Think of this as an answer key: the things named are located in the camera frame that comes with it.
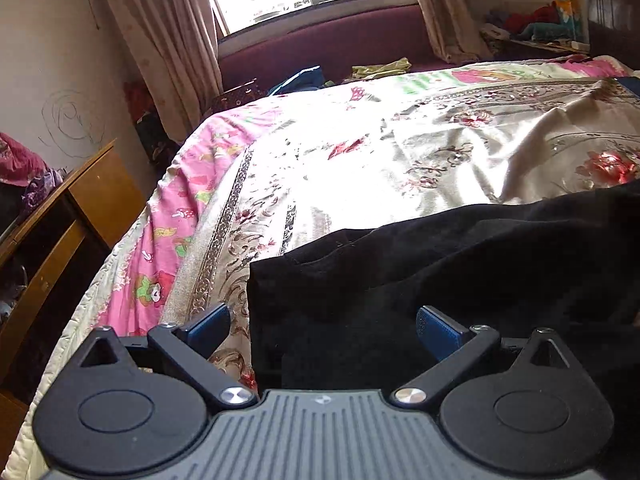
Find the floral satin bedspread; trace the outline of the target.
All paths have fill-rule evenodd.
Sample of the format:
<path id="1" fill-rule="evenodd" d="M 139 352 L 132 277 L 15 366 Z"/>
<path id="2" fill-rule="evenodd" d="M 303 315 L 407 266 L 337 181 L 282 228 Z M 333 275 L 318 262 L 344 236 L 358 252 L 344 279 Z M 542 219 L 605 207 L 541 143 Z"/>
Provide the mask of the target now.
<path id="1" fill-rule="evenodd" d="M 639 175 L 639 95 L 605 76 L 455 82 L 399 76 L 266 99 L 274 123 L 210 193 L 160 318 L 232 313 L 216 363 L 250 368 L 256 259 L 345 228 L 516 205 Z"/>

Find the right beige curtain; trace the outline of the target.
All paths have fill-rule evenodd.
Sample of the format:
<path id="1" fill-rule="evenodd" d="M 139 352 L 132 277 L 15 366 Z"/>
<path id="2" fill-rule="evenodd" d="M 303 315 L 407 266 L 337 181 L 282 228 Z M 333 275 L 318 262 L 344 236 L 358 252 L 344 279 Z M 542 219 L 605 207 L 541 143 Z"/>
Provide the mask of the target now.
<path id="1" fill-rule="evenodd" d="M 466 0 L 416 0 L 433 52 L 449 64 L 492 58 Z"/>

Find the pink cartoon quilt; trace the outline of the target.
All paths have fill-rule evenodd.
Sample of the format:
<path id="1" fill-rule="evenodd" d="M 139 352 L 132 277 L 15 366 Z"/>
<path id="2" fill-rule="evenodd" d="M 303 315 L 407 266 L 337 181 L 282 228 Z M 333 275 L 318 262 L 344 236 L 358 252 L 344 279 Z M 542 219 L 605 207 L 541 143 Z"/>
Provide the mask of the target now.
<path id="1" fill-rule="evenodd" d="M 430 70 L 425 73 L 400 76 L 420 74 L 432 74 L 437 79 L 452 78 L 455 82 L 486 82 L 492 78 L 513 79 L 518 76 L 526 78 L 605 76 L 623 82 L 623 79 L 630 75 L 630 69 L 616 58 L 598 56 L 597 58 L 555 58 L 554 60 L 477 63 L 460 68 L 450 68 L 450 70 Z M 94 328 L 107 325 L 120 336 L 143 336 L 155 325 L 165 323 L 160 316 L 181 263 L 186 258 L 186 251 L 195 233 L 198 220 L 208 204 L 210 193 L 213 192 L 215 185 L 222 180 L 224 173 L 242 148 L 256 141 L 273 125 L 276 119 L 276 116 L 267 110 L 265 102 L 269 98 L 210 116 L 186 140 L 163 177 L 158 181 L 157 187 L 142 213 L 106 257 L 103 266 L 85 291 L 84 296 L 78 300 L 64 330 L 54 340 L 47 365 L 36 382 L 35 390 L 28 404 L 30 408 L 37 407 L 52 382 L 55 381 L 56 376 L 60 374 L 72 354 Z M 516 205 L 471 204 L 465 206 L 520 206 L 532 203 L 536 202 Z M 345 228 L 341 230 L 372 229 L 377 228 Z M 299 247 L 288 250 L 282 255 L 256 259 L 252 263 L 281 257 Z M 226 304 L 216 300 L 206 308 L 220 303 Z M 252 359 L 250 359 L 250 368 L 244 370 L 239 376 L 230 375 L 216 363 L 216 355 L 223 345 L 224 342 L 209 358 L 209 361 L 245 387 L 265 391 L 258 388 Z"/>

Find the left beige curtain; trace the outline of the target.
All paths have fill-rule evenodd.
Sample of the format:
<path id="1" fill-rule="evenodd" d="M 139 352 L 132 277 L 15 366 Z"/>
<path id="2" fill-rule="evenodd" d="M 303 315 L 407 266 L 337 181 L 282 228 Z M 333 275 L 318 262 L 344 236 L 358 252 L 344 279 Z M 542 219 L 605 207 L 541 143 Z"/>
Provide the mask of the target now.
<path id="1" fill-rule="evenodd" d="M 210 0 L 107 0 L 168 136 L 182 142 L 222 92 Z"/>

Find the yellow-green cloth on bench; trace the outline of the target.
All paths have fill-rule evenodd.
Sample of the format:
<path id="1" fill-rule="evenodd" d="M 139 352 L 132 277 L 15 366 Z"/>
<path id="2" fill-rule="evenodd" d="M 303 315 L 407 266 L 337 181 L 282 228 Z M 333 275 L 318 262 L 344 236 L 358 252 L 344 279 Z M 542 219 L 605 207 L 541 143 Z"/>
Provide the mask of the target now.
<path id="1" fill-rule="evenodd" d="M 390 76 L 398 76 L 408 73 L 412 64 L 408 58 L 380 65 L 358 65 L 352 66 L 352 73 L 345 79 L 345 82 L 375 80 Z"/>

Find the blue cloth on bench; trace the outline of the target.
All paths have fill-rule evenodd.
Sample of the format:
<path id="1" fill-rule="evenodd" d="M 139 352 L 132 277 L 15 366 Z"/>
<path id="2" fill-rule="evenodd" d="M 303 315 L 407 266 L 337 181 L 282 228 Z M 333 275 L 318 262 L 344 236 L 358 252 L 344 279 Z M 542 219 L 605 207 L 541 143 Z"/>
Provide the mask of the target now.
<path id="1" fill-rule="evenodd" d="M 314 67 L 304 68 L 287 80 L 280 82 L 272 87 L 267 96 L 283 96 L 284 94 L 314 91 L 322 89 L 326 83 L 322 68 L 317 65 Z"/>

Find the clutter pile on nightstand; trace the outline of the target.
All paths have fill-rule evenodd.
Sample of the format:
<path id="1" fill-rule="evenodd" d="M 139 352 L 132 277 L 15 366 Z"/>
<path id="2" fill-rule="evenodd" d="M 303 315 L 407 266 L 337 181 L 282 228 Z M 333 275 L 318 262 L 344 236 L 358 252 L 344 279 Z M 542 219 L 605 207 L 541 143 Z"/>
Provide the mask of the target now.
<path id="1" fill-rule="evenodd" d="M 480 34 L 496 60 L 588 54 L 578 0 L 503 3 L 485 16 Z"/>

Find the dark wooden headboard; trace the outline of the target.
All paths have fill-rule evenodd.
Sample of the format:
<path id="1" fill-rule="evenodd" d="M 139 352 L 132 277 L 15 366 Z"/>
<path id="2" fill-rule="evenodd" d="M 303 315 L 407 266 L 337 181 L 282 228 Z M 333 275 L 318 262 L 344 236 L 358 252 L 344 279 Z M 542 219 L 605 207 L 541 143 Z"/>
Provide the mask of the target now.
<path id="1" fill-rule="evenodd" d="M 586 0 L 590 55 L 639 68 L 639 0 Z"/>

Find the wooden TV cabinet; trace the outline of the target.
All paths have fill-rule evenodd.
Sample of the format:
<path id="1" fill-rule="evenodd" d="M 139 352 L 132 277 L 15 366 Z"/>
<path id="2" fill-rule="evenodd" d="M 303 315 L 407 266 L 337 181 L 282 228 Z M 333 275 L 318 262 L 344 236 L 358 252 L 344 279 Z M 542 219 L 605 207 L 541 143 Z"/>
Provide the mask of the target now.
<path id="1" fill-rule="evenodd" d="M 110 142 L 72 171 L 64 183 L 1 243 L 1 278 L 22 285 L 1 322 L 1 463 L 5 464 L 28 411 L 31 394 L 14 388 L 38 365 L 19 366 L 25 340 L 43 315 L 56 339 L 90 278 L 127 232 L 145 199 Z"/>

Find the pink cloth over TV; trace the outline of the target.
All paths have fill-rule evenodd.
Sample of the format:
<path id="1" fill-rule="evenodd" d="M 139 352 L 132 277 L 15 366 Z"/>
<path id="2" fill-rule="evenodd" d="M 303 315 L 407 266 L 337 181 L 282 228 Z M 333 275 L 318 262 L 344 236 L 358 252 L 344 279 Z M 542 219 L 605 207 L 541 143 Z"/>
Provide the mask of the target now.
<path id="1" fill-rule="evenodd" d="M 1 135 L 1 205 L 23 216 L 37 209 L 63 183 L 62 174 L 5 133 Z"/>

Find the black pants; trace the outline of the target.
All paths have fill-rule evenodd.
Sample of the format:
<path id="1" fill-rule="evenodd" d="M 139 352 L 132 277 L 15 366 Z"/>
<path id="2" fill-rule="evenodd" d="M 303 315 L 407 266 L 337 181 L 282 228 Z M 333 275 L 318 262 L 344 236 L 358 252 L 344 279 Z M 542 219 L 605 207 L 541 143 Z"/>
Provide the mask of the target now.
<path id="1" fill-rule="evenodd" d="M 422 307 L 511 338 L 552 328 L 613 410 L 601 471 L 638 477 L 637 183 L 337 231 L 253 262 L 247 295 L 260 390 L 393 390 L 433 364 Z"/>

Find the beige curtain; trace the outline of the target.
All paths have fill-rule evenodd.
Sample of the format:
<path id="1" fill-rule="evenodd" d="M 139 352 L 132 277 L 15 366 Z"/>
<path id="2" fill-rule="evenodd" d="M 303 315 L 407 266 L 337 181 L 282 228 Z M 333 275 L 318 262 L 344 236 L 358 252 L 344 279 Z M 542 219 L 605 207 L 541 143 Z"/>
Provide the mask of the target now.
<path id="1" fill-rule="evenodd" d="M 107 0 L 168 136 L 182 142 L 222 92 L 210 0 Z"/>
<path id="2" fill-rule="evenodd" d="M 416 0 L 433 52 L 449 64 L 492 58 L 466 0 Z"/>

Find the maroon upholstered window bench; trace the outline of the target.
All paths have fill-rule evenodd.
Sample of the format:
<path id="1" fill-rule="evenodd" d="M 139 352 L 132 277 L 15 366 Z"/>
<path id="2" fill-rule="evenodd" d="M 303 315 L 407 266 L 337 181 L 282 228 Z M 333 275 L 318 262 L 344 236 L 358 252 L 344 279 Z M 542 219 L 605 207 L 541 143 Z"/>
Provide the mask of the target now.
<path id="1" fill-rule="evenodd" d="M 219 67 L 225 89 L 256 80 L 267 91 L 309 67 L 318 66 L 326 79 L 342 81 L 355 66 L 385 65 L 401 58 L 414 72 L 450 66 L 433 52 L 418 6 L 309 25 L 231 53 L 219 60 Z"/>

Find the dark box by curtain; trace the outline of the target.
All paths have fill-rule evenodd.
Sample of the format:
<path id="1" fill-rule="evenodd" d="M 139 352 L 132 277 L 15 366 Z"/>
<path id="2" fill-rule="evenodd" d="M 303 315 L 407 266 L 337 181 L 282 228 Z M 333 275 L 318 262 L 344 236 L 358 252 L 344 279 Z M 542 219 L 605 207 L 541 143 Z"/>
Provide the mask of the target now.
<path id="1" fill-rule="evenodd" d="M 217 114 L 225 110 L 232 110 L 232 108 L 254 102 L 263 95 L 264 92 L 260 90 L 257 80 L 253 79 L 221 93 L 213 100 L 208 111 L 210 114 Z"/>

